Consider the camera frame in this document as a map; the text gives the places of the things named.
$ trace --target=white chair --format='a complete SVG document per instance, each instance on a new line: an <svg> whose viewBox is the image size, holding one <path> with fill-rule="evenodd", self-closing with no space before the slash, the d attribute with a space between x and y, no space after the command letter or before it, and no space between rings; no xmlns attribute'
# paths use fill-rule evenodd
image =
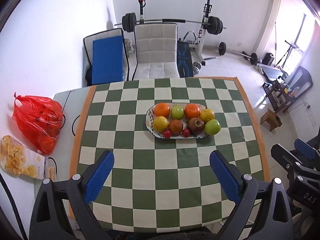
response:
<svg viewBox="0 0 320 240"><path fill-rule="evenodd" d="M179 78L175 23L138 24L134 27L137 66L132 80Z"/></svg>
<svg viewBox="0 0 320 240"><path fill-rule="evenodd" d="M123 63L122 63L122 68L123 68L123 73L124 73L124 81L129 80L129 61L128 61L128 56L127 52L125 50L125 45L124 45L124 36L123 36L123 30L122 28L116 28L112 30L107 30L99 33L92 34L90 36L87 36L83 39L83 46L85 49L85 52L87 54L88 62L90 66L92 67L92 43L95 40L101 40L109 37L114 37L114 36L122 36L123 40Z"/></svg>

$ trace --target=screw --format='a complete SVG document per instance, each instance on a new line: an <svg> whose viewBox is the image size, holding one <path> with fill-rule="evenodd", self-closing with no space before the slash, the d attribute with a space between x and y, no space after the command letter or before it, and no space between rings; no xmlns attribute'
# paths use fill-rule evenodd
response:
<svg viewBox="0 0 320 240"><path fill-rule="evenodd" d="M50 179L49 179L49 178L46 178L46 179L44 179L42 182L43 182L43 184L48 184L48 183L50 182Z"/></svg>
<svg viewBox="0 0 320 240"><path fill-rule="evenodd" d="M78 179L80 179L80 178L81 178L81 175L80 175L80 174L75 174L75 175L72 176L72 179L73 179L73 180L78 180Z"/></svg>
<svg viewBox="0 0 320 240"><path fill-rule="evenodd" d="M243 177L246 180L251 180L252 179L252 176L250 174L244 174Z"/></svg>
<svg viewBox="0 0 320 240"><path fill-rule="evenodd" d="M281 184L281 179L275 178L275 183L276 183L276 184Z"/></svg>

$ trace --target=wall outlet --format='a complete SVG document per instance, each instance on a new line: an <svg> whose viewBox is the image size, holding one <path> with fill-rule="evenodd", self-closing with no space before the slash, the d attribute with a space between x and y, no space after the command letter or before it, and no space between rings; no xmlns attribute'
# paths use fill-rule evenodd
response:
<svg viewBox="0 0 320 240"><path fill-rule="evenodd" d="M316 118L315 118L315 116L312 114L312 115L310 115L310 120L311 120L311 123L312 123L312 126L316 126Z"/></svg>

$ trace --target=snack bag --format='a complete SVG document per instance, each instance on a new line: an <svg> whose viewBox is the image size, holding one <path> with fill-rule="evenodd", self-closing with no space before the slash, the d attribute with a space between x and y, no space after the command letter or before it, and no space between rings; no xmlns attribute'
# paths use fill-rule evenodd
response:
<svg viewBox="0 0 320 240"><path fill-rule="evenodd" d="M16 96L13 116L23 135L44 155L49 155L56 144L62 123L62 106L51 98Z"/></svg>
<svg viewBox="0 0 320 240"><path fill-rule="evenodd" d="M43 179L44 159L44 156L29 150L9 135L0 140L0 165L16 176L23 173L35 179Z"/></svg>

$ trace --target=blue mat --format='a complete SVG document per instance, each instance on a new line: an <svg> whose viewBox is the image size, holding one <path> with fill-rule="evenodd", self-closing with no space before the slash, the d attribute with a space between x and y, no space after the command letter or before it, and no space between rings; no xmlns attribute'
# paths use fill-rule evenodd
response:
<svg viewBox="0 0 320 240"><path fill-rule="evenodd" d="M122 36L93 41L92 85L123 81L122 53Z"/></svg>
<svg viewBox="0 0 320 240"><path fill-rule="evenodd" d="M193 77L193 66L190 47L187 42L178 42L177 44L177 67L179 76Z"/></svg>

